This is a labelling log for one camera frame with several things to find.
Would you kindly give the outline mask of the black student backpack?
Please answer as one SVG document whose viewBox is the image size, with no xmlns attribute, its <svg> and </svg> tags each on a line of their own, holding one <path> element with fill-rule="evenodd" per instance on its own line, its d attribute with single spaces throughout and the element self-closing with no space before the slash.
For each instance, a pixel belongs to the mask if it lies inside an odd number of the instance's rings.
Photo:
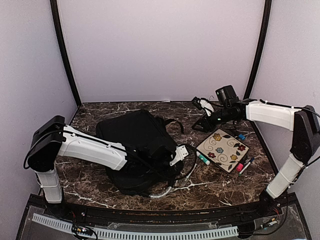
<svg viewBox="0 0 320 240">
<path fill-rule="evenodd" d="M 99 139 L 121 143 L 129 152 L 127 163 L 120 170 L 106 167 L 111 182 L 124 195 L 146 195 L 149 188 L 160 182 L 171 187 L 175 180 L 147 180 L 142 177 L 143 156 L 175 158 L 177 143 L 167 132 L 166 126 L 174 119 L 153 116 L 141 109 L 100 121 L 95 128 Z"/>
</svg>

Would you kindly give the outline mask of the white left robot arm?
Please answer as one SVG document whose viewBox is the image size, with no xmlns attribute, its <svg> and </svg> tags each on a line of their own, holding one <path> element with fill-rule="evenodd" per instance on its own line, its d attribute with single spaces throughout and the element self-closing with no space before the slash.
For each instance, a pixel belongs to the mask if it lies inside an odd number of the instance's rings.
<svg viewBox="0 0 320 240">
<path fill-rule="evenodd" d="M 177 180 L 188 155 L 166 130 L 167 122 L 137 111 L 101 121 L 94 136 L 67 125 L 57 115 L 33 135 L 23 166 L 32 169 L 51 210 L 67 218 L 70 206 L 63 201 L 56 157 L 72 157 L 106 167 L 114 185 L 125 195 L 138 195 L 155 183 Z"/>
</svg>

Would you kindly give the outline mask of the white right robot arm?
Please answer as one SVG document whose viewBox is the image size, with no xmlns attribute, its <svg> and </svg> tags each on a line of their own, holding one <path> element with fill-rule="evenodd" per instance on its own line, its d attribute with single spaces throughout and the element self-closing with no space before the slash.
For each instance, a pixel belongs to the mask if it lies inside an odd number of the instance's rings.
<svg viewBox="0 0 320 240">
<path fill-rule="evenodd" d="M 275 208 L 273 200 L 296 183 L 320 147 L 319 115 L 310 105 L 286 106 L 262 99 L 239 100 L 236 98 L 232 102 L 221 104 L 217 110 L 214 110 L 212 103 L 205 98 L 194 97 L 191 102 L 199 110 L 205 111 L 205 114 L 195 123 L 202 132 L 211 132 L 217 125 L 241 120 L 266 123 L 292 132 L 292 145 L 288 159 L 261 193 L 262 201 L 255 205 L 255 213 L 260 217 L 266 217 Z"/>
</svg>

